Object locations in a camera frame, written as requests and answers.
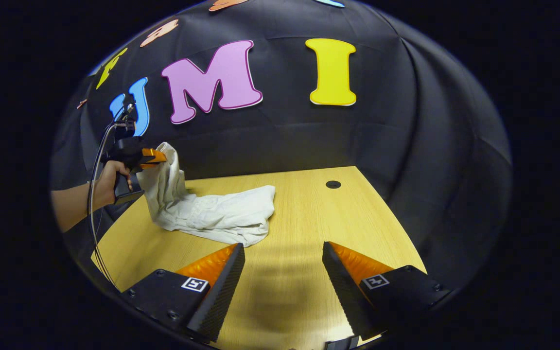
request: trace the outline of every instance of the black fabric backdrop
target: black fabric backdrop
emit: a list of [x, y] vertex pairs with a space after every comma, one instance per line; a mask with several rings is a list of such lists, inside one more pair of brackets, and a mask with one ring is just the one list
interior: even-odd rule
[[[140, 47], [175, 18], [178, 27]], [[304, 42], [318, 37], [356, 47], [349, 58], [357, 96], [352, 106], [308, 100], [317, 58]], [[198, 108], [191, 121], [172, 124], [162, 69], [188, 58], [205, 71], [218, 47], [244, 39], [254, 43], [249, 71], [263, 101], [210, 113]], [[496, 242], [511, 195], [511, 155], [500, 117], [471, 73], [396, 18], [353, 1], [338, 9], [313, 0], [249, 0], [217, 13], [205, 2], [163, 18], [126, 48], [100, 88], [102, 69], [84, 80], [81, 95], [65, 109], [51, 189], [87, 181], [112, 118], [111, 100], [147, 77], [151, 117], [144, 138], [153, 147], [163, 141], [175, 147], [186, 178], [355, 165], [396, 215], [429, 274], [452, 288], [470, 281]], [[217, 91], [215, 103], [220, 96]], [[125, 208], [107, 208], [104, 227]], [[95, 273], [87, 222], [65, 236], [75, 239], [73, 256]]]
[[[486, 267], [439, 318], [413, 328], [413, 340], [560, 341], [560, 4], [495, 6], [378, 6], [478, 78], [516, 164], [511, 213]], [[55, 11], [0, 2], [0, 348], [171, 343], [80, 273], [44, 190], [56, 122], [80, 77], [118, 47], [115, 38], [183, 7], [94, 1]]]

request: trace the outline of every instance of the pink letter m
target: pink letter m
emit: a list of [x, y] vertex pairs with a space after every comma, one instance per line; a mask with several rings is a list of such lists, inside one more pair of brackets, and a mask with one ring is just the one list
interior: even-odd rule
[[220, 46], [204, 73], [189, 59], [182, 59], [163, 69], [174, 106], [173, 124], [187, 122], [196, 116], [196, 109], [187, 103], [185, 93], [205, 113], [211, 111], [218, 84], [222, 83], [222, 97], [218, 104], [223, 109], [236, 109], [258, 104], [263, 95], [254, 89], [249, 73], [247, 52], [254, 46], [251, 40], [239, 40]]

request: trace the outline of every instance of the wooden table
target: wooden table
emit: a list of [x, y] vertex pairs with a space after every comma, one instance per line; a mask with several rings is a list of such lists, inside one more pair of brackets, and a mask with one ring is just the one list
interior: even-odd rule
[[[330, 180], [341, 187], [327, 188]], [[185, 184], [198, 196], [276, 186], [269, 235], [245, 248], [241, 279], [218, 341], [211, 343], [216, 348], [322, 350], [325, 341], [350, 337], [353, 333], [321, 261], [324, 241], [393, 268], [411, 264], [427, 272], [401, 224], [355, 166]], [[145, 197], [134, 202], [99, 243], [121, 291], [157, 268], [176, 271], [225, 246], [156, 226]]]

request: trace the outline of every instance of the colorful foam letter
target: colorful foam letter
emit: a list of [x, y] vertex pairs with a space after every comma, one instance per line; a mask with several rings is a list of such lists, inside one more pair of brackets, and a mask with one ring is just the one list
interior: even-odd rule
[[171, 117], [173, 124], [187, 122], [196, 116], [196, 109], [189, 106], [185, 93], [200, 109], [209, 113], [220, 82], [220, 108], [243, 108], [262, 101], [263, 95], [254, 88], [247, 62], [247, 52], [253, 46], [251, 40], [239, 40], [219, 47], [206, 73], [186, 58], [165, 67], [161, 75], [167, 78], [170, 86], [174, 106]]
[[178, 26], [178, 19], [167, 22], [163, 26], [160, 26], [159, 28], [155, 29], [152, 33], [148, 34], [146, 39], [142, 42], [142, 44], [140, 44], [140, 47], [147, 46], [148, 44], [153, 42], [153, 40], [155, 40], [156, 38], [162, 35], [169, 33], [170, 31], [172, 31], [172, 29], [176, 28], [177, 26]]
[[[150, 122], [150, 115], [148, 113], [148, 101], [146, 101], [146, 92], [144, 91], [144, 86], [146, 86], [147, 82], [148, 78], [144, 77], [137, 82], [134, 82], [133, 85], [131, 85], [131, 87], [129, 88], [129, 93], [133, 95], [133, 98], [135, 100], [135, 108], [137, 109], [138, 113], [138, 120], [137, 122], [135, 122], [135, 133], [133, 135], [135, 137], [144, 135]], [[124, 93], [116, 96], [116, 98], [114, 98], [109, 105], [109, 110], [111, 110], [111, 114], [114, 116], [114, 120], [123, 112], [123, 101]]]
[[331, 38], [311, 38], [306, 46], [317, 54], [317, 89], [311, 93], [316, 105], [351, 106], [355, 93], [349, 89], [349, 54], [356, 48]]
[[96, 89], [98, 89], [101, 86], [101, 84], [107, 79], [107, 77], [109, 77], [109, 71], [111, 71], [114, 68], [114, 66], [118, 62], [118, 58], [120, 58], [120, 56], [122, 56], [122, 54], [125, 53], [126, 50], [127, 48], [125, 47], [125, 49], [120, 51], [118, 55], [116, 55], [116, 57], [112, 58], [111, 61], [107, 62], [107, 64], [105, 65], [105, 69], [103, 69], [103, 74], [101, 75], [101, 78], [98, 80], [98, 84], [96, 84]]
[[83, 101], [80, 101], [79, 104], [78, 104], [78, 106], [77, 106], [77, 109], [82, 108], [82, 106], [83, 106], [87, 101], [88, 101], [87, 98], [86, 98], [85, 100], [83, 100]]
[[246, 2], [247, 0], [217, 0], [213, 3], [213, 6], [209, 7], [209, 11], [217, 11], [221, 9], [225, 9], [226, 7], [230, 7], [236, 4], [241, 4], [242, 2]]
[[326, 5], [332, 5], [332, 6], [336, 6], [336, 7], [345, 7], [345, 5], [341, 4], [340, 2], [333, 1], [333, 0], [315, 0], [315, 1], [320, 2], [322, 4], [326, 4]]

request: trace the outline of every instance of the white cloth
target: white cloth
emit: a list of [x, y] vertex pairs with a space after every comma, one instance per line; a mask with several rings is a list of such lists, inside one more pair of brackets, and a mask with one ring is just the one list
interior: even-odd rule
[[274, 186], [198, 197], [185, 189], [185, 173], [178, 168], [176, 150], [167, 142], [157, 150], [165, 154], [167, 161], [137, 174], [156, 225], [243, 246], [256, 244], [267, 236], [268, 219], [274, 213]]

